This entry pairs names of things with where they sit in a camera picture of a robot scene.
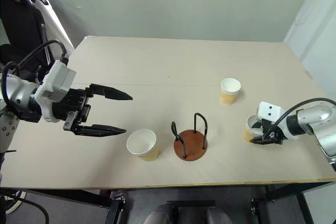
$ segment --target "gray wall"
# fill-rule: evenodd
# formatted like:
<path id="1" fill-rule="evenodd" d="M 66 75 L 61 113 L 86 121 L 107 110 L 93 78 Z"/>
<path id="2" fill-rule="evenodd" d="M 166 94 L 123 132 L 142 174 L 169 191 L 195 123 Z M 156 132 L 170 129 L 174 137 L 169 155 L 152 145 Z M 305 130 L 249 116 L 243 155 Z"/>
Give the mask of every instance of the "gray wall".
<path id="1" fill-rule="evenodd" d="M 50 0 L 70 40 L 86 35 L 283 41 L 303 0 Z"/>

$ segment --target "wooden table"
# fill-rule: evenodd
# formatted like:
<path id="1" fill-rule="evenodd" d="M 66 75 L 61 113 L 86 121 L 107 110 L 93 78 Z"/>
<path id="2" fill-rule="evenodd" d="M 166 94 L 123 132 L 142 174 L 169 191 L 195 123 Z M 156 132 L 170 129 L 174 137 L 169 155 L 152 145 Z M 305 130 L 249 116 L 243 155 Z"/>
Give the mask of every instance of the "wooden table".
<path id="1" fill-rule="evenodd" d="M 114 101 L 95 96 L 87 124 L 128 131 L 103 138 L 75 136 L 63 122 L 20 122 L 3 166 L 4 187 L 142 188 L 189 185 L 270 184 L 336 180 L 313 136 L 284 145 L 254 145 L 243 139 L 249 115 L 260 101 L 284 109 L 322 96 L 317 84 L 284 43 L 86 37 L 70 56 L 74 88 L 103 84 L 133 96 Z M 222 78 L 243 91 L 232 105 L 219 101 Z M 208 121 L 208 149 L 186 162 L 173 150 L 177 131 L 193 128 L 195 112 Z M 135 130 L 153 130 L 160 154 L 152 162 L 132 156 L 126 140 Z M 197 129 L 204 129 L 203 123 Z"/>

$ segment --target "white paper cup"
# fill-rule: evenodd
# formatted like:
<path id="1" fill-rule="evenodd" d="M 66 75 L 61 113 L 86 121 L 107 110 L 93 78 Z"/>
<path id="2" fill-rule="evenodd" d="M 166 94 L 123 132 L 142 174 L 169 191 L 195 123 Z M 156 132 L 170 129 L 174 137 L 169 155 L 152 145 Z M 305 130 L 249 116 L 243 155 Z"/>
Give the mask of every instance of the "white paper cup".
<path id="1" fill-rule="evenodd" d="M 236 79 L 223 79 L 220 85 L 220 101 L 225 104 L 232 104 L 240 92 L 241 87 L 242 85 Z"/>
<path id="2" fill-rule="evenodd" d="M 159 154 L 159 148 L 156 144 L 156 135 L 148 129 L 134 131 L 127 139 L 127 150 L 134 156 L 152 161 Z"/>
<path id="3" fill-rule="evenodd" d="M 262 129 L 252 128 L 252 126 L 258 122 L 257 115 L 250 115 L 246 121 L 245 128 L 244 128 L 244 139 L 246 141 L 250 141 L 252 138 L 256 136 L 262 136 L 263 131 Z"/>

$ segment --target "floor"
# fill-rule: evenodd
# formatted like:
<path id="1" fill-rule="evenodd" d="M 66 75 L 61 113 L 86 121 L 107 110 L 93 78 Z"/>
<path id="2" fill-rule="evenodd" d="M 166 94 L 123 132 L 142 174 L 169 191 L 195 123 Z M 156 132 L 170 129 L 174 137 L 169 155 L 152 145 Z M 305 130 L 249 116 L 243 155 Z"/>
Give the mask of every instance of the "floor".
<path id="1" fill-rule="evenodd" d="M 257 219 L 250 212 L 250 200 L 265 193 L 261 186 L 244 187 L 190 187 L 141 189 L 125 192 L 126 203 L 121 213 L 119 224 L 142 224 L 146 216 L 159 204 L 167 200 L 215 200 L 231 218 L 233 224 L 257 224 Z M 104 224 L 108 210 L 74 202 L 58 200 L 41 195 L 27 194 L 27 199 L 42 205 L 49 213 L 50 224 Z M 202 223 L 202 208 L 180 208 L 179 224 Z M 271 224 L 304 224 L 296 200 L 289 197 L 268 204 Z M 27 204 L 22 204 L 15 212 L 7 216 L 7 224 L 44 223 L 42 213 Z"/>

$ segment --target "black chair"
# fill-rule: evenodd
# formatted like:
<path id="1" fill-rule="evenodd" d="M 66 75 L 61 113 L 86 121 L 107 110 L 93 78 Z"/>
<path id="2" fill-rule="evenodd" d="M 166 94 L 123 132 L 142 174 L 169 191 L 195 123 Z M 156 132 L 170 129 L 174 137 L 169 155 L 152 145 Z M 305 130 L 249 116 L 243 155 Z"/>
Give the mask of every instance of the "black chair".
<path id="1" fill-rule="evenodd" d="M 4 25 L 10 44 L 0 46 L 2 64 L 10 61 L 19 63 L 37 46 L 46 42 L 46 26 L 41 12 L 35 7 L 36 0 L 1 0 L 0 18 Z M 46 0 L 38 0 L 48 5 Z M 42 81 L 54 63 L 54 57 L 49 47 L 37 54 L 34 60 L 25 64 L 20 77 Z"/>

